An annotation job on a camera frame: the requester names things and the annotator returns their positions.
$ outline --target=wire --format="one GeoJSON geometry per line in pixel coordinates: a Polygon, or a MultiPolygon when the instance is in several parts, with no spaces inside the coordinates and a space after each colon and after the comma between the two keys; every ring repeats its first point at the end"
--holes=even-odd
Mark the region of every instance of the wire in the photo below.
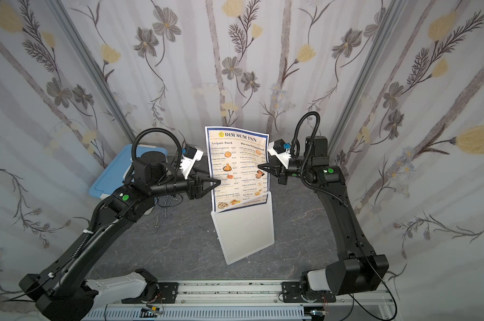
{"type": "Polygon", "coordinates": [[[181,157],[182,157],[181,156],[182,155],[181,143],[176,138],[176,136],[174,136],[174,134],[172,132],[169,132],[167,129],[163,129],[163,128],[148,128],[148,129],[140,132],[140,134],[137,135],[137,137],[135,138],[135,141],[131,145],[131,159],[132,159],[132,162],[131,162],[130,168],[128,169],[128,172],[126,173],[126,179],[124,180],[124,184],[125,185],[128,185],[131,182],[131,180],[128,177],[131,176],[131,174],[133,173],[133,171],[135,169],[135,167],[133,165],[133,161],[135,161],[135,159],[137,158],[137,146],[139,145],[140,140],[144,136],[146,136],[147,134],[149,134],[151,132],[161,132],[161,133],[164,133],[164,134],[166,134],[168,137],[170,137],[174,141],[174,144],[176,144],[176,168],[175,168],[174,177],[172,177],[172,176],[167,177],[161,184],[168,183],[173,178],[175,179],[179,175],[180,165],[181,165],[181,157]]]}
{"type": "Polygon", "coordinates": [[[351,310],[349,310],[349,313],[345,317],[341,318],[339,321],[344,321],[345,319],[347,319],[351,315],[351,312],[354,309],[354,301],[355,300],[353,300],[353,304],[351,305],[351,310]]]}
{"type": "Polygon", "coordinates": [[[326,300],[326,298],[324,297],[324,294],[322,295],[322,299],[323,299],[323,301],[324,301],[324,305],[322,306],[322,309],[323,309],[324,311],[326,311],[326,307],[328,307],[328,311],[327,311],[327,312],[329,313],[329,305],[328,305],[328,301],[327,301],[327,300],[326,300]]]}
{"type": "Polygon", "coordinates": [[[360,249],[360,251],[362,252],[362,255],[363,257],[365,258],[365,260],[367,261],[367,263],[369,264],[370,268],[374,271],[374,273],[376,273],[376,275],[378,276],[379,280],[381,281],[381,283],[383,283],[383,285],[385,286],[385,288],[387,288],[387,291],[388,293],[390,294],[390,296],[392,297],[392,301],[394,302],[394,307],[395,307],[395,311],[394,311],[394,315],[392,316],[392,318],[390,319],[382,319],[382,318],[379,318],[377,316],[375,316],[374,314],[372,314],[371,312],[367,311],[366,308],[364,308],[352,295],[350,295],[354,301],[356,301],[356,303],[361,306],[361,308],[363,309],[363,311],[367,312],[371,317],[375,318],[375,319],[378,319],[378,320],[381,320],[381,321],[390,321],[390,320],[393,320],[396,318],[397,316],[397,302],[396,302],[396,299],[394,298],[394,296],[392,295],[392,292],[390,291],[390,289],[388,288],[387,284],[385,283],[385,281],[383,281],[383,279],[379,276],[379,273],[378,271],[376,271],[374,269],[374,266],[372,266],[370,260],[368,259],[367,255],[365,255],[365,252],[363,252],[363,249],[361,248],[360,245],[360,241],[358,240],[358,234],[356,233],[356,227],[354,226],[354,221],[353,219],[351,218],[351,224],[353,225],[353,231],[354,231],[354,237],[356,238],[356,243],[358,244],[358,248],[360,249]]]}
{"type": "Polygon", "coordinates": [[[167,200],[165,200],[164,205],[160,205],[160,197],[156,197],[156,205],[160,206],[161,208],[171,208],[173,206],[178,206],[183,202],[183,196],[181,196],[181,194],[178,194],[178,198],[176,200],[179,200],[179,203],[174,204],[174,205],[165,205],[165,203],[167,203],[167,200]]]}
{"type": "Polygon", "coordinates": [[[32,303],[35,303],[35,301],[33,301],[33,300],[8,300],[8,302],[12,302],[12,301],[14,301],[14,302],[32,302],[32,303]]]}
{"type": "Polygon", "coordinates": [[[9,302],[9,301],[13,301],[15,299],[19,299],[20,297],[22,296],[25,296],[25,295],[28,295],[30,294],[31,292],[35,291],[36,289],[40,288],[41,286],[45,285],[47,281],[49,281],[51,278],[48,277],[47,279],[44,280],[44,282],[42,282],[41,284],[39,284],[37,287],[35,287],[33,290],[30,290],[26,293],[22,293],[21,295],[18,295],[16,297],[13,297],[13,298],[10,298],[10,299],[7,299],[7,300],[4,300],[3,302],[9,302]]]}

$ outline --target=metal bracket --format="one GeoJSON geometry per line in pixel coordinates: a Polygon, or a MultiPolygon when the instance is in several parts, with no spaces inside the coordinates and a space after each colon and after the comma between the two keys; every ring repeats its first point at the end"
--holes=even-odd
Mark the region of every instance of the metal bracket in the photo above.
{"type": "Polygon", "coordinates": [[[178,283],[158,283],[160,286],[160,298],[162,303],[175,303],[178,294],[178,283]]]}
{"type": "Polygon", "coordinates": [[[314,296],[316,296],[315,300],[304,299],[302,295],[303,289],[299,282],[282,282],[281,289],[283,292],[283,301],[285,303],[322,303],[322,296],[326,298],[328,303],[336,302],[335,296],[329,291],[315,291],[318,292],[314,293],[314,296]]]}

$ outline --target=black cable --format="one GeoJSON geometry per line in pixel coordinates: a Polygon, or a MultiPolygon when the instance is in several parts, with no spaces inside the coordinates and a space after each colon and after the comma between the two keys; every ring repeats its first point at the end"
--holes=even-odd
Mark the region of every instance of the black cable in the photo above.
{"type": "MultiPolygon", "coordinates": [[[[133,173],[133,170],[135,169],[134,166],[133,166],[133,161],[135,161],[135,159],[137,158],[137,146],[139,145],[140,140],[144,136],[146,136],[147,134],[149,134],[151,132],[161,132],[161,133],[164,133],[164,134],[166,134],[168,137],[170,137],[174,141],[174,144],[176,144],[176,169],[175,169],[175,177],[178,177],[179,170],[180,170],[180,165],[181,165],[181,154],[182,154],[182,151],[181,151],[181,143],[176,138],[176,136],[174,136],[174,134],[172,132],[169,132],[167,129],[163,129],[163,128],[148,128],[148,129],[140,132],[140,134],[137,135],[137,137],[135,138],[135,141],[131,145],[131,160],[132,160],[132,163],[131,163],[130,169],[126,173],[126,179],[124,181],[124,184],[125,185],[128,185],[130,183],[129,176],[131,176],[131,173],[133,173]]],[[[162,181],[160,184],[166,184],[171,179],[172,179],[172,177],[168,177],[167,179],[165,179],[164,181],[162,181]]]]}
{"type": "Polygon", "coordinates": [[[20,297],[22,296],[25,296],[25,295],[28,295],[30,294],[31,292],[35,291],[36,289],[40,288],[41,286],[45,285],[47,281],[49,281],[51,278],[48,277],[47,279],[44,280],[44,282],[42,282],[41,284],[39,284],[37,287],[35,287],[33,290],[30,290],[26,293],[22,293],[21,295],[18,295],[18,296],[15,296],[15,297],[12,297],[10,299],[7,299],[7,300],[4,300],[3,302],[8,302],[8,301],[13,301],[15,299],[19,299],[20,297]]]}
{"type": "MultiPolygon", "coordinates": [[[[92,233],[96,231],[97,220],[99,219],[99,210],[103,207],[106,200],[108,200],[109,198],[110,197],[107,197],[107,198],[101,200],[97,204],[96,208],[92,212],[92,217],[90,218],[90,222],[89,222],[88,228],[87,228],[88,231],[91,231],[92,233]]],[[[78,246],[74,250],[74,253],[72,254],[72,258],[78,258],[80,256],[80,254],[83,252],[83,249],[85,248],[85,244],[87,244],[88,241],[90,240],[90,238],[92,237],[92,234],[90,234],[90,233],[83,232],[83,234],[84,234],[83,239],[81,240],[81,242],[78,244],[78,246]]]]}
{"type": "Polygon", "coordinates": [[[171,208],[173,206],[178,206],[180,205],[182,202],[183,202],[183,196],[181,196],[181,194],[178,194],[178,196],[180,196],[180,200],[179,200],[179,203],[178,204],[174,204],[174,205],[160,205],[160,197],[156,197],[156,205],[160,206],[161,208],[165,209],[165,208],[171,208]]]}
{"type": "Polygon", "coordinates": [[[293,159],[297,159],[297,157],[299,156],[299,141],[297,140],[297,136],[299,135],[299,129],[301,128],[301,125],[303,124],[304,120],[307,119],[310,116],[315,116],[316,120],[315,120],[315,125],[313,127],[313,130],[311,132],[310,141],[308,142],[308,146],[306,147],[307,149],[306,149],[306,152],[305,152],[304,160],[301,163],[301,167],[298,170],[299,179],[301,179],[301,183],[303,183],[303,185],[306,186],[307,188],[313,189],[317,192],[322,192],[322,193],[328,194],[329,196],[338,200],[343,206],[347,207],[347,204],[344,202],[343,199],[341,199],[340,197],[336,196],[335,194],[331,193],[328,190],[325,190],[325,189],[317,187],[317,186],[310,185],[306,181],[306,178],[304,177],[304,170],[306,168],[306,163],[308,162],[308,159],[310,158],[311,150],[313,148],[313,138],[315,137],[317,130],[319,129],[319,125],[321,124],[321,116],[319,115],[318,112],[307,112],[297,122],[296,130],[294,132],[294,137],[292,138],[292,142],[290,144],[290,156],[293,159]]]}
{"type": "Polygon", "coordinates": [[[388,293],[390,294],[390,296],[392,297],[392,301],[394,302],[394,307],[395,307],[395,311],[394,311],[394,315],[392,316],[392,318],[390,319],[382,319],[382,318],[378,318],[377,316],[375,316],[374,314],[372,314],[371,312],[367,311],[366,308],[364,308],[352,295],[350,295],[354,301],[356,301],[356,303],[361,306],[361,308],[363,309],[363,311],[367,312],[371,317],[375,318],[375,319],[378,319],[378,320],[381,320],[381,321],[390,321],[390,320],[393,320],[396,318],[397,316],[397,302],[396,302],[396,299],[394,298],[394,296],[392,295],[392,292],[390,291],[390,289],[388,288],[387,284],[385,283],[385,281],[383,281],[383,279],[379,276],[379,273],[378,271],[376,271],[374,269],[374,266],[372,266],[370,260],[368,259],[367,255],[365,255],[365,252],[363,252],[363,249],[359,246],[360,245],[360,241],[358,240],[358,234],[356,233],[356,227],[354,225],[354,221],[352,219],[352,216],[351,216],[351,225],[353,226],[353,232],[354,232],[354,237],[356,239],[356,243],[358,244],[358,248],[360,249],[360,251],[362,252],[362,255],[363,257],[365,257],[365,260],[367,260],[367,263],[369,264],[370,268],[374,271],[374,273],[376,273],[376,275],[378,276],[379,280],[381,281],[381,283],[383,283],[383,285],[385,286],[385,288],[387,289],[388,293]]]}
{"type": "Polygon", "coordinates": [[[354,308],[354,301],[355,300],[353,300],[353,304],[351,305],[351,310],[349,310],[349,313],[345,317],[341,318],[339,321],[344,321],[345,319],[347,319],[351,315],[351,312],[353,311],[353,308],[354,308]]]}
{"type": "Polygon", "coordinates": [[[8,300],[8,302],[32,302],[32,303],[35,303],[35,301],[33,300],[8,300]]]}

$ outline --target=gray marble table surface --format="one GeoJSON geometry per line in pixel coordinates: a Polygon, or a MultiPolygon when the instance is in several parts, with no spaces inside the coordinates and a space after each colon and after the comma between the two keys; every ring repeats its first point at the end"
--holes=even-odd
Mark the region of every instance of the gray marble table surface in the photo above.
{"type": "Polygon", "coordinates": [[[155,206],[121,235],[90,277],[145,268],[158,279],[284,279],[335,262],[335,238],[316,194],[295,178],[278,185],[271,177],[270,190],[275,243],[262,251],[226,265],[210,215],[210,196],[188,200],[183,195],[179,206],[167,208],[167,217],[155,206]]]}

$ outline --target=yellow flower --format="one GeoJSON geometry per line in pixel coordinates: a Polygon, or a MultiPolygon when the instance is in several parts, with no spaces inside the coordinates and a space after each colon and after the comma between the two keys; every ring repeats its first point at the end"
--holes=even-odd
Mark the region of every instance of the yellow flower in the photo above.
{"type": "Polygon", "coordinates": [[[438,64],[436,64],[435,68],[433,68],[433,71],[431,72],[431,75],[433,77],[440,77],[445,75],[445,73],[448,70],[447,66],[447,61],[445,61],[445,58],[442,58],[438,64]]]}
{"type": "Polygon", "coordinates": [[[313,57],[315,57],[315,51],[313,48],[310,45],[304,45],[299,49],[296,60],[300,63],[305,63],[310,61],[313,57]]]}
{"type": "Polygon", "coordinates": [[[82,142],[84,144],[89,144],[91,141],[97,138],[97,132],[96,131],[86,131],[85,134],[83,135],[82,142]]]}
{"type": "Polygon", "coordinates": [[[251,36],[253,38],[258,38],[259,36],[262,35],[262,33],[264,32],[264,29],[261,28],[259,25],[257,24],[253,24],[253,28],[251,29],[251,36]]]}
{"type": "Polygon", "coordinates": [[[108,45],[101,46],[101,57],[109,64],[116,63],[121,58],[121,54],[108,45]]]}
{"type": "Polygon", "coordinates": [[[430,24],[428,36],[433,41],[442,40],[453,27],[456,20],[456,12],[451,12],[447,16],[441,16],[430,24]]]}
{"type": "Polygon", "coordinates": [[[362,138],[365,143],[370,143],[370,129],[368,129],[367,126],[364,126],[358,135],[356,135],[358,141],[362,138]]]}
{"type": "Polygon", "coordinates": [[[239,109],[239,107],[237,105],[235,105],[234,103],[232,103],[232,102],[230,102],[230,103],[224,103],[224,104],[222,104],[222,107],[224,109],[226,109],[226,110],[229,109],[229,110],[232,110],[234,112],[236,112],[239,109]]]}
{"type": "Polygon", "coordinates": [[[0,27],[11,33],[20,32],[23,27],[17,12],[4,1],[0,2],[0,27]]]}
{"type": "Polygon", "coordinates": [[[47,42],[49,47],[54,48],[54,35],[51,32],[42,32],[42,38],[47,42]]]}
{"type": "Polygon", "coordinates": [[[49,142],[49,147],[51,148],[54,148],[55,150],[59,147],[59,144],[58,144],[58,141],[52,139],[50,142],[49,142]]]}
{"type": "Polygon", "coordinates": [[[238,17],[244,11],[244,0],[228,0],[222,6],[222,10],[227,16],[238,17]]]}
{"type": "Polygon", "coordinates": [[[472,127],[450,140],[468,154],[484,154],[484,125],[472,127]]]}

